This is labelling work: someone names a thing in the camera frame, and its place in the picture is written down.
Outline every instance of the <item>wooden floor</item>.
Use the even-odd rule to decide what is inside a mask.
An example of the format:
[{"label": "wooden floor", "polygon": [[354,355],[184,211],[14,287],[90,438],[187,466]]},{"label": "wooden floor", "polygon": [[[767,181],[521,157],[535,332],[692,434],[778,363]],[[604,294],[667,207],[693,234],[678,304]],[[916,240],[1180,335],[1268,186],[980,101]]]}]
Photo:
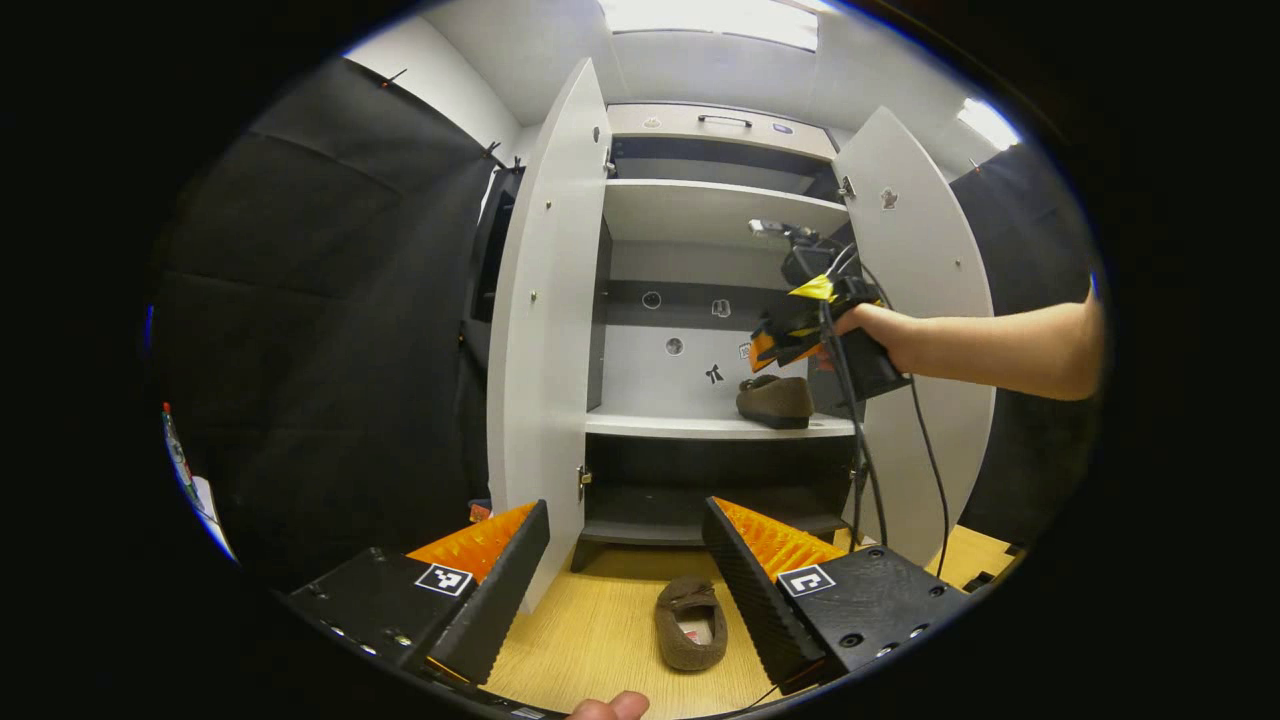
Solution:
[{"label": "wooden floor", "polygon": [[[849,542],[849,530],[837,533],[836,544],[847,548]],[[1012,560],[1007,547],[956,525],[942,579],[963,587],[979,571],[998,574]],[[929,571],[936,565],[937,559]],[[658,593],[686,574],[712,579],[728,621],[724,659],[700,673],[668,667],[654,635]],[[608,701],[637,691],[652,703],[645,720],[666,720],[737,710],[772,687],[710,555],[611,546],[581,573],[566,566],[538,610],[516,616],[484,689],[564,712],[586,697]]]}]

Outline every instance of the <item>open cabinet door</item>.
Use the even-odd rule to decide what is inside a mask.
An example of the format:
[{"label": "open cabinet door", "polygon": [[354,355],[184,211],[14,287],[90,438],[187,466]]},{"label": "open cabinet door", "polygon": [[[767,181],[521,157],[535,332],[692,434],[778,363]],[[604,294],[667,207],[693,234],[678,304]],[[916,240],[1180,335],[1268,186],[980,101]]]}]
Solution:
[{"label": "open cabinet door", "polygon": [[595,259],[612,142],[591,60],[573,69],[538,136],[498,272],[489,348],[489,489],[494,512],[547,501],[550,542],[525,593],[531,612],[582,529],[577,468]]},{"label": "open cabinet door", "polygon": [[[837,182],[847,177],[852,186],[845,204],[859,254],[896,310],[916,318],[991,316],[987,272],[969,222],[937,165],[892,113],[876,110],[832,165]],[[996,391],[925,377],[915,382],[955,525],[987,451]],[[867,401],[865,429],[888,544],[927,565],[942,546],[942,506],[911,391]],[[861,528],[879,538],[869,487],[864,501]],[[852,523],[852,493],[844,519]]]}]

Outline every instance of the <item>ceiling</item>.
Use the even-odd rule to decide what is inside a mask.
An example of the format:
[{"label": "ceiling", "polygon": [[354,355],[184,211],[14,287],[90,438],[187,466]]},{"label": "ceiling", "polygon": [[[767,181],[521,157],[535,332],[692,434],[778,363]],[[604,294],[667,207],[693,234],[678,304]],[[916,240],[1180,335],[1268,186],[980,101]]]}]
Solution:
[{"label": "ceiling", "polygon": [[522,126],[543,122],[573,65],[590,56],[607,102],[749,108],[832,128],[840,141],[884,105],[948,178],[996,152],[956,119],[973,92],[860,15],[819,13],[817,53],[701,32],[612,35],[596,0],[454,0],[422,17]]}]

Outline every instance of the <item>cabinet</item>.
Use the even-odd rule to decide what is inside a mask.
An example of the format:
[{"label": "cabinet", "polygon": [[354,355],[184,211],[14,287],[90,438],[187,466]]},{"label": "cabinet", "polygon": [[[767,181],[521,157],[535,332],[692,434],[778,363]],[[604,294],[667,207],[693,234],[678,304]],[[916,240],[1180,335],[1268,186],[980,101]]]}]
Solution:
[{"label": "cabinet", "polygon": [[[605,109],[582,60],[530,158],[494,296],[494,510],[544,498],[552,527],[526,610],[580,541],[699,544],[700,500],[713,492],[817,534],[852,520],[841,465],[849,419],[819,414],[808,429],[772,430],[736,413],[737,382],[750,373],[742,345],[787,290],[787,247],[753,237],[753,218],[852,232],[902,311],[991,315],[964,214],[887,109],[837,151],[822,128],[759,113]],[[918,384],[957,516],[993,391]],[[945,530],[910,393],[874,397],[864,411],[892,547],[925,564]],[[584,486],[589,452],[594,482]],[[877,536],[874,512],[863,527]]]}]

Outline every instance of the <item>shoe on shelf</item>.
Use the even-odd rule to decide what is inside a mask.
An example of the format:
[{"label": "shoe on shelf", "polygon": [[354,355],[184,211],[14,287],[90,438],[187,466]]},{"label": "shoe on shelf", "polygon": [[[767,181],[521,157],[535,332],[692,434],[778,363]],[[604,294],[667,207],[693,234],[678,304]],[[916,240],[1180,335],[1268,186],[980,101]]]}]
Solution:
[{"label": "shoe on shelf", "polygon": [[658,648],[676,670],[705,670],[724,657],[728,624],[707,578],[676,578],[658,596],[654,609]]},{"label": "shoe on shelf", "polygon": [[809,380],[759,375],[737,386],[737,411],[748,420],[763,423],[776,430],[800,430],[809,427],[813,398]]}]

